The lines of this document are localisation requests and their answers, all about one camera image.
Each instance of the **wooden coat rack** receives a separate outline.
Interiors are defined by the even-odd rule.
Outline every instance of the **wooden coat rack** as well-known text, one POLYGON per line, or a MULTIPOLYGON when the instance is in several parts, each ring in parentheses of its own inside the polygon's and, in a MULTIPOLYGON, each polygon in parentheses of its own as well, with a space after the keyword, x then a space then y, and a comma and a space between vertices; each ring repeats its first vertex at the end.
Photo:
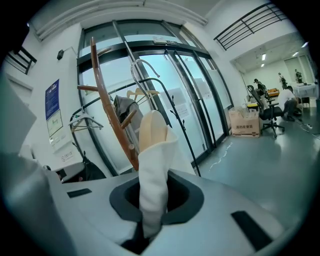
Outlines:
MULTIPOLYGON (((129 139, 127 138, 127 135, 124 131, 126 126, 131 122, 132 117, 135 115, 136 110, 131 112, 126 119, 120 123, 117 117, 117 114, 115 112, 115 109, 111 103, 109 94, 107 92, 105 82, 102 76, 102 72, 100 69, 99 64, 99 58, 97 53, 97 46, 95 39, 92 37, 90 40, 90 47, 91 47, 91 60, 92 60, 92 68, 94 73, 94 78, 96 82, 96 86, 78 86, 79 90, 87 90, 87 91, 98 91, 100 95, 100 99, 102 102, 102 106, 104 109, 104 112, 106 113, 109 123, 115 133, 115 136, 117 137, 124 153, 126 154, 127 158, 131 162, 133 168, 135 170, 139 170, 139 161, 138 161, 138 155, 135 150, 135 146, 130 143, 129 139)), ((107 48, 103 50, 103 54, 110 51, 111 48, 107 48)))

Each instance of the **black office chair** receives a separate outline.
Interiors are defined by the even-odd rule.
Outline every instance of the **black office chair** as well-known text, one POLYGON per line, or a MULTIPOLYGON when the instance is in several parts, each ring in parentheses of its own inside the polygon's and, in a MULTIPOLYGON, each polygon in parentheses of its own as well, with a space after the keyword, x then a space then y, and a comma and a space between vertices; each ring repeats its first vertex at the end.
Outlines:
POLYGON ((272 128, 273 132, 274 132, 274 138, 277 138, 277 134, 276 134, 276 127, 281 128, 282 131, 285 131, 285 128, 283 126, 277 125, 276 122, 273 122, 273 119, 275 121, 277 121, 277 117, 282 117, 284 115, 283 111, 281 110, 280 107, 276 106, 279 103, 273 103, 271 104, 272 101, 274 101, 274 99, 271 100, 267 100, 267 102, 269 103, 269 108, 264 109, 264 104, 261 101, 258 93, 255 91, 254 87, 252 85, 248 85, 247 86, 248 91, 252 94, 252 96, 255 98, 258 107, 259 107, 259 116, 262 120, 270 120, 270 123, 264 123, 263 124, 263 128, 261 129, 261 133, 263 133, 263 130, 268 129, 268 128, 272 128))

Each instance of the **black slot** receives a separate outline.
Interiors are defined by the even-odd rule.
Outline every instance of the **black slot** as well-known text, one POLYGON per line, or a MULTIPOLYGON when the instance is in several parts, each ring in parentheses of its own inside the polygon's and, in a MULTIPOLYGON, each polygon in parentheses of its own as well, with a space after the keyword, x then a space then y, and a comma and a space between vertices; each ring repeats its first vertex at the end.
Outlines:
POLYGON ((89 188, 83 188, 83 189, 67 192, 67 194, 70 198, 76 198, 76 197, 83 196, 85 194, 89 194, 91 192, 92 191, 89 188))
POLYGON ((61 176, 61 179, 67 176, 65 169, 58 170, 56 173, 61 176))
POLYGON ((231 216, 256 251, 272 242, 272 239, 245 211, 236 211, 231 216))

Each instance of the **paper notice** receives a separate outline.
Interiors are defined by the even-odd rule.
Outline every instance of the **paper notice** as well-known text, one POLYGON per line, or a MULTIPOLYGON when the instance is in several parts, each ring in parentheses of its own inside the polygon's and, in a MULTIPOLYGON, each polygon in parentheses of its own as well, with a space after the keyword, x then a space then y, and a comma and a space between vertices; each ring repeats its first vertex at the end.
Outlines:
POLYGON ((60 128, 63 127, 60 109, 54 113, 47 121, 49 137, 52 137, 60 128))
POLYGON ((212 98, 212 93, 210 91, 209 85, 202 80, 202 78, 195 78, 196 85, 199 88, 199 91, 204 99, 212 98))
POLYGON ((175 109, 178 112, 180 119, 183 119, 183 118, 189 116, 189 111, 187 109, 186 104, 181 104, 181 105, 175 106, 175 109))
MULTIPOLYGON (((173 96, 173 102, 174 102, 175 106, 186 103, 186 98, 185 98, 181 88, 174 88, 171 90, 167 90, 167 92, 170 95, 171 100, 172 100, 172 96, 173 96)), ((167 109, 171 110, 172 106, 170 104, 170 101, 169 101, 166 93, 164 91, 162 91, 162 92, 160 92, 160 95, 161 95, 167 109)))

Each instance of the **white table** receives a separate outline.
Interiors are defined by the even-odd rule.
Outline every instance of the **white table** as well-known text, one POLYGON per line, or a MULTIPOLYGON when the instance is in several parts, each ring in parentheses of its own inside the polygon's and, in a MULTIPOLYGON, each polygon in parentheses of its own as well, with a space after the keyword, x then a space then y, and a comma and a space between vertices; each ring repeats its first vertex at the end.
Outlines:
POLYGON ((293 86, 293 94, 298 98, 315 97, 319 95, 318 84, 300 85, 293 86))

